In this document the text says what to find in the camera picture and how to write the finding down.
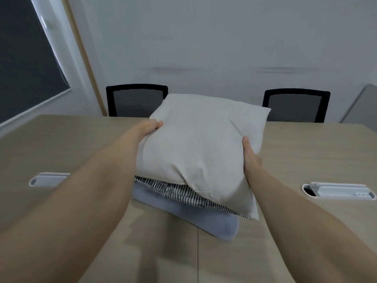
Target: black and white striped fabric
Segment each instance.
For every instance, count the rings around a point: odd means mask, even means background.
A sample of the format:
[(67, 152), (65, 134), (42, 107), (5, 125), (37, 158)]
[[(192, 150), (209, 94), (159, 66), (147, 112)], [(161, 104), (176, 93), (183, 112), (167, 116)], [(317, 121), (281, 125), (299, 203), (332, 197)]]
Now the black and white striped fabric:
[(163, 102), (163, 92), (154, 89), (125, 89), (113, 92), (118, 117), (149, 117)]
[(271, 95), (267, 121), (315, 122), (321, 97), (308, 94)]
[(188, 185), (169, 184), (163, 181), (142, 178), (139, 176), (135, 176), (135, 183), (147, 187), (148, 189), (164, 197), (180, 201), (191, 206), (226, 211), (230, 214), (240, 215), (244, 218), (251, 219), (247, 215), (240, 214), (238, 212), (235, 212), (234, 210), (227, 208), (226, 206), (222, 206), (202, 197), (201, 195), (194, 192), (194, 190), (192, 190)]

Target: mesh chair back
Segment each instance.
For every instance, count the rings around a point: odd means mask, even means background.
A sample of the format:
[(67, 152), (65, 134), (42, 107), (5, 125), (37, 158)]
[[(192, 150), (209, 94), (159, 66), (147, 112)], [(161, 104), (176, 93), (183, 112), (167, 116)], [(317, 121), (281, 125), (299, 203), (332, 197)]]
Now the mesh chair back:
[(323, 123), (329, 99), (328, 91), (272, 89), (265, 92), (263, 107), (271, 108), (267, 121)]
[(107, 105), (112, 117), (149, 117), (168, 94), (165, 85), (107, 86)]

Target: wooden table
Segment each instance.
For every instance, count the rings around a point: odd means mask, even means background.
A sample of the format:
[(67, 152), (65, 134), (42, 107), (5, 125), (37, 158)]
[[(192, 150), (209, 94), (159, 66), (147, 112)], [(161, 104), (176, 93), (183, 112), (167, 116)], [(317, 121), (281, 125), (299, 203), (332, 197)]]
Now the wooden table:
[[(43, 115), (0, 138), (0, 230), (51, 193), (29, 187), (32, 177), (73, 172), (138, 121)], [(265, 168), (293, 190), (324, 181), (377, 192), (377, 134), (364, 126), (271, 122), (264, 135)], [(377, 201), (310, 200), (377, 252)], [(260, 215), (260, 221), (241, 218), (228, 243), (132, 200), (81, 282), (293, 282)]]

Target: white wall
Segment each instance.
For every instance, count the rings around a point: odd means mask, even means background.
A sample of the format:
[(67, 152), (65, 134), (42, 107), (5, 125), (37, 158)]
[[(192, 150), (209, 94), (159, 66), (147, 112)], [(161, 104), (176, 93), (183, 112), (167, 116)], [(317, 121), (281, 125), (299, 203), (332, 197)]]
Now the white wall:
[(375, 79), (377, 0), (71, 3), (103, 99), (125, 83), (259, 105), (267, 89), (309, 88), (332, 93), (338, 122)]
[(0, 123), (0, 138), (40, 114), (90, 115), (87, 100), (81, 93), (68, 89), (27, 111)]

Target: person's right hand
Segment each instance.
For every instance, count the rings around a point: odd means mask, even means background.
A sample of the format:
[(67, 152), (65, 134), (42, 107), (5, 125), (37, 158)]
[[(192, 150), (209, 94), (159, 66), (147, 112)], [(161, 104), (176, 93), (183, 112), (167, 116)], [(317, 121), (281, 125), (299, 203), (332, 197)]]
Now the person's right hand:
[(243, 173), (247, 179), (247, 182), (250, 186), (250, 178), (252, 177), (253, 172), (256, 169), (261, 168), (262, 159), (257, 154), (254, 153), (253, 149), (250, 146), (249, 138), (243, 137)]

